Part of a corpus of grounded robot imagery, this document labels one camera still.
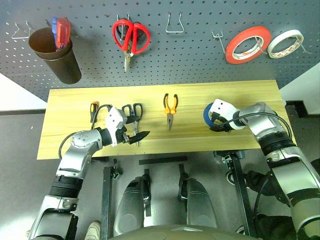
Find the red scissors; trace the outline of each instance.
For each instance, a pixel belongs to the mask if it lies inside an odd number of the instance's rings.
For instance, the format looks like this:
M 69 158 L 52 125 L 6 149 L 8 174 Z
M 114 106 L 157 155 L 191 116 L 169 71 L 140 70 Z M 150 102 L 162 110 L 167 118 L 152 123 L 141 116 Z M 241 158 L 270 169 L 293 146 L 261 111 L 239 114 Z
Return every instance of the red scissors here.
M 120 44 L 116 36 L 116 31 L 117 31 L 120 38 L 122 37 L 122 34 L 119 32 L 119 26 L 122 26 L 122 32 L 125 29 L 124 41 L 122 45 Z M 137 50 L 137 43 L 141 39 L 142 35 L 146 36 L 146 41 L 144 46 L 139 50 Z M 133 55 L 142 53 L 148 47 L 150 42 L 150 33 L 148 29 L 139 22 L 132 23 L 130 20 L 127 20 L 127 19 L 119 19 L 113 24 L 112 36 L 114 38 L 115 43 L 123 51 L 124 72 L 127 72 L 130 65 L 131 57 Z

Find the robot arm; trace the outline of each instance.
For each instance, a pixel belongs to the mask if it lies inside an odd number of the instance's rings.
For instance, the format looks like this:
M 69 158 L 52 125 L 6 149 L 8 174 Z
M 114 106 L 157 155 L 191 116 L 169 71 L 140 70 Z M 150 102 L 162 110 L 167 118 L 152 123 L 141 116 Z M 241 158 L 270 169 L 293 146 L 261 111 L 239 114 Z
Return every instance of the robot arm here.
M 32 225 L 29 240 L 49 237 L 73 240 L 76 235 L 78 217 L 72 214 L 78 204 L 78 195 L 91 163 L 92 155 L 103 148 L 118 143 L 135 143 L 149 134 L 139 132 L 126 135 L 125 124 L 137 120 L 126 116 L 122 110 L 108 107 L 107 128 L 80 131 L 71 137 L 71 145 L 60 161 L 50 192 L 42 201 L 38 215 Z
M 250 128 L 271 168 L 272 185 L 291 208 L 297 234 L 320 237 L 319 174 L 293 143 L 276 113 L 264 102 L 237 109 L 228 102 L 216 99 L 209 110 L 209 117 L 213 122 L 210 128 L 213 131 Z

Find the black scissors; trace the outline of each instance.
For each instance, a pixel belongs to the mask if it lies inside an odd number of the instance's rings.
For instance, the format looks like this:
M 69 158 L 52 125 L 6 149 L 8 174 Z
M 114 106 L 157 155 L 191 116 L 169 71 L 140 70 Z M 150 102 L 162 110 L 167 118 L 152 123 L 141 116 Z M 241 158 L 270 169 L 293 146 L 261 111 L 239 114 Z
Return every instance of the black scissors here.
M 137 107 L 140 107 L 140 115 L 137 112 Z M 143 114 L 143 109 L 142 109 L 142 104 L 141 103 L 134 103 L 133 106 L 131 106 L 131 104 L 127 104 L 124 105 L 122 107 L 122 111 L 126 112 L 125 109 L 128 108 L 128 112 L 130 116 L 138 116 L 140 117 L 138 120 L 134 121 L 132 123 L 132 128 L 133 128 L 133 135 L 137 135 L 138 134 L 138 122 L 140 121 L 140 119 L 142 118 L 142 114 Z M 139 147 L 139 141 L 137 141 L 135 144 L 137 147 Z

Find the gray pegboard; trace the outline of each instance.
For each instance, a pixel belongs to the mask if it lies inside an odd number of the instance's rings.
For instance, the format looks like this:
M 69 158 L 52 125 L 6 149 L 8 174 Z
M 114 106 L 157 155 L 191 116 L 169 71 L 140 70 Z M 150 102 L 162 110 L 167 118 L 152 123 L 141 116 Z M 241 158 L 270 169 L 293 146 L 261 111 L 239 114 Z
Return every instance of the gray pegboard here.
M 0 72 L 45 101 L 52 88 L 266 79 L 276 79 L 281 88 L 320 61 L 319 0 L 3 0 L 0 7 Z M 168 11 L 172 12 L 171 30 L 179 29 L 182 12 L 184 33 L 165 32 Z M 147 50 L 132 57 L 127 73 L 123 53 L 112 37 L 117 14 L 130 14 L 133 22 L 144 24 L 151 34 Z M 53 16 L 67 17 L 72 24 L 73 51 L 82 72 L 82 79 L 73 85 L 61 83 L 29 48 L 27 39 L 11 39 L 15 21 L 25 30 L 26 20 L 40 29 Z M 312 54 L 300 47 L 279 59 L 262 54 L 248 63 L 228 63 L 211 31 L 223 30 L 226 47 L 238 33 L 254 26 L 267 27 L 272 38 L 298 29 Z M 239 51 L 250 46 L 253 40 Z

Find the wooden board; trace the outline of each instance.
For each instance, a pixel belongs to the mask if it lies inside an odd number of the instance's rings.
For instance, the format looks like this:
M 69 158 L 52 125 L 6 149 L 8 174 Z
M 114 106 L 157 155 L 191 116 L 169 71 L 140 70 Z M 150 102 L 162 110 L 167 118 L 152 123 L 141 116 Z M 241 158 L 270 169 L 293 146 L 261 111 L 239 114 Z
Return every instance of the wooden board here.
M 179 100 L 170 131 L 163 106 L 165 93 L 169 93 L 169 106 L 173 105 L 174 94 Z M 57 159 L 59 145 L 68 134 L 90 129 L 92 101 L 99 101 L 100 105 L 112 104 L 119 109 L 126 104 L 141 103 L 143 116 L 138 129 L 151 131 L 140 142 L 140 147 L 128 143 L 106 146 L 95 153 L 97 157 L 259 148 L 247 127 L 230 133 L 209 130 L 203 111 L 215 99 L 239 109 L 266 102 L 289 122 L 275 80 L 51 89 L 37 159 Z M 100 110 L 95 127 L 105 128 L 106 114 L 106 108 Z M 127 129 L 127 134 L 132 135 L 132 127 L 128 125 Z M 62 153 L 69 146 L 70 140 L 64 144 Z

